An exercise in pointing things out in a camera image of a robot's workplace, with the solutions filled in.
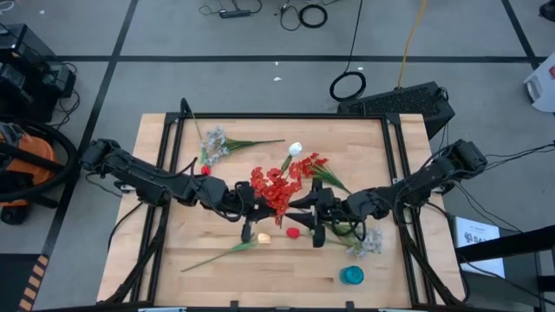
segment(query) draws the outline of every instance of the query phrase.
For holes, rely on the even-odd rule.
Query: orange vacuum cleaner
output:
[[[44,197],[42,192],[53,187],[49,182],[60,178],[60,173],[66,168],[58,162],[54,149],[48,143],[49,134],[40,130],[36,133],[42,138],[28,134],[15,123],[0,122],[0,217],[6,224],[21,224],[31,203],[48,208],[58,206],[55,200]],[[59,184],[65,179],[57,180]]]

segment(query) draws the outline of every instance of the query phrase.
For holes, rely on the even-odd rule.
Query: black vacuum hose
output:
[[[16,123],[23,128],[23,130],[25,130],[25,127],[31,127],[45,133],[53,141],[59,143],[68,155],[68,161],[66,161],[65,166],[52,179],[49,179],[40,185],[35,185],[21,191],[0,193],[0,203],[36,197],[48,190],[51,190],[57,185],[67,182],[71,174],[76,174],[76,170],[78,168],[77,149],[75,149],[73,143],[71,143],[65,135],[55,130],[53,127],[47,126],[41,122],[20,119],[13,115],[0,114],[0,120]]]

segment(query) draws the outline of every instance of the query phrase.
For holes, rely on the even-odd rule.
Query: wooden tabletop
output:
[[[135,157],[155,164],[164,118],[164,114],[143,115],[134,148]],[[316,152],[329,158],[330,169],[353,192],[391,184],[379,120],[199,120],[202,132],[213,130],[217,125],[235,140],[285,140],[239,151],[217,164],[212,175],[225,180],[230,188],[236,181],[248,181],[256,166],[265,170],[280,167],[288,146],[296,141],[303,144],[306,152],[301,157]],[[422,117],[402,115],[402,129],[410,168],[414,172],[431,154]],[[393,127],[390,135],[397,172],[402,176]],[[169,142],[165,168],[169,166],[173,134]],[[186,166],[199,154],[199,137],[194,123],[186,120],[178,168]],[[303,182],[303,190],[294,198],[309,191],[310,181]],[[340,198],[346,196],[345,192],[335,188],[334,193]],[[443,206],[440,196],[434,195],[430,201]],[[118,218],[136,203],[133,193],[125,195]],[[115,233],[98,300],[112,295],[133,268],[146,211],[146,207],[137,211]],[[382,254],[370,253],[357,259],[337,244],[314,249],[309,237],[292,240],[285,235],[285,229],[290,226],[302,228],[300,224],[285,218],[280,230],[273,218],[268,218],[253,225],[253,231],[271,235],[271,244],[258,245],[194,270],[180,272],[240,243],[242,224],[229,223],[200,206],[185,207],[174,202],[167,225],[155,304],[226,307],[230,301],[237,300],[242,307],[341,308],[346,301],[353,301],[358,308],[410,307],[401,243],[391,214],[382,220],[367,219],[368,227],[383,231]],[[430,264],[454,295],[462,299],[464,289],[447,220],[437,211],[423,208],[421,224]],[[420,301],[425,302],[421,272],[416,262],[414,264]],[[346,286],[339,281],[339,270],[350,265],[358,265],[364,270],[362,284]],[[149,265],[143,277],[141,299],[147,296],[150,274]]]

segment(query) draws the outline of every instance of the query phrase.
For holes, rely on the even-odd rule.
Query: yellow object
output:
[[[424,15],[424,10],[426,9],[426,5],[428,4],[428,0],[422,0],[422,5],[420,6],[420,11],[418,11],[418,17],[416,17],[416,22],[413,28],[410,30],[410,34],[408,35],[407,44],[405,45],[405,54],[402,56],[402,65],[401,65],[401,73],[399,73],[399,81],[397,82],[397,87],[401,87],[401,80],[402,80],[402,73],[405,71],[405,65],[407,65],[407,55],[408,55],[408,48],[410,47],[410,42],[413,39],[413,34],[415,30],[420,25],[420,20]]]
[[[269,244],[271,243],[271,237],[268,234],[260,233],[258,234],[258,243],[259,244]]]

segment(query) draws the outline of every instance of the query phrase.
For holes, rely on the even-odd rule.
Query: white flower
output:
[[[291,144],[291,146],[289,146],[290,156],[293,156],[293,157],[298,156],[302,151],[303,151],[303,146],[299,142],[293,143]]]

